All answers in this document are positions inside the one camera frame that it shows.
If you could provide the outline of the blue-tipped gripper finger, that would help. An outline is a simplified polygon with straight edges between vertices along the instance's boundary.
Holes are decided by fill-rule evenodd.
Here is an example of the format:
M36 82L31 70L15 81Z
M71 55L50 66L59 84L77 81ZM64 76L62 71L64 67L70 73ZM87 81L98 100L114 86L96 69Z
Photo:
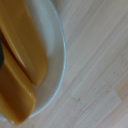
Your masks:
M3 54L3 48L2 48L2 41L0 37L0 70L2 68L3 63L4 63L4 54Z

